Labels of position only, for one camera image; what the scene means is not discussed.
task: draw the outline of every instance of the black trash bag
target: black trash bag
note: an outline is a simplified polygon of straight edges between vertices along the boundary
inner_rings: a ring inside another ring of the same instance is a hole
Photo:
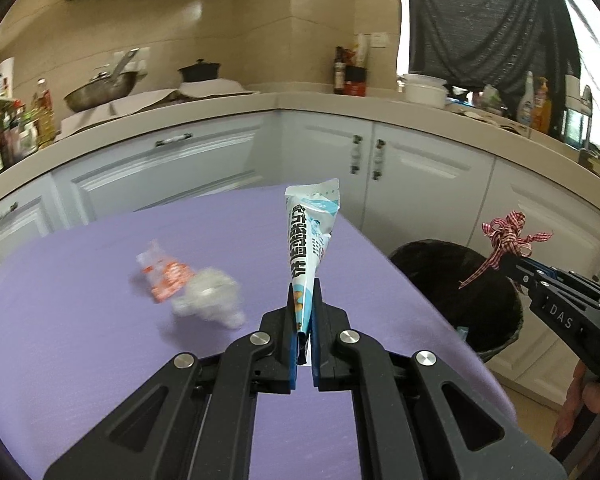
[[[523,322],[520,297],[503,273],[490,267],[458,289],[485,259],[468,247],[440,240],[412,242],[390,256],[454,328],[469,328],[466,342],[483,362],[516,341]]]

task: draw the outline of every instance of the gray curtain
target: gray curtain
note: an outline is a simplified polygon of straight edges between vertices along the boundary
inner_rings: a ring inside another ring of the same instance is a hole
[[[515,113],[526,72],[545,76],[559,136],[564,75],[580,56],[564,0],[410,0],[410,72],[468,89],[495,86]]]

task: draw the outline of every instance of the cooking pot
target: cooking pot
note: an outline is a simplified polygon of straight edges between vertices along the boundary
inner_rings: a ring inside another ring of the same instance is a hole
[[[207,63],[201,58],[195,65],[179,68],[178,72],[182,74],[182,79],[185,83],[195,83],[198,81],[218,79],[219,69],[220,63]]]

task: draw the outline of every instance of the snack wrapper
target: snack wrapper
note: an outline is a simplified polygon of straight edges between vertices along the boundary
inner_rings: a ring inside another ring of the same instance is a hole
[[[315,271],[327,250],[340,209],[340,182],[334,178],[311,186],[290,186],[285,199],[296,329],[303,347],[311,317]]]
[[[181,264],[175,258],[168,256],[152,241],[149,249],[136,257],[151,285],[151,293],[158,302],[178,292],[194,275],[186,264]]]

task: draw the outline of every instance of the light switch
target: light switch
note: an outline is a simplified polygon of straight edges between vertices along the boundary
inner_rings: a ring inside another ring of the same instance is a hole
[[[371,46],[374,48],[385,48],[389,45],[389,35],[386,32],[378,32],[371,35]]]

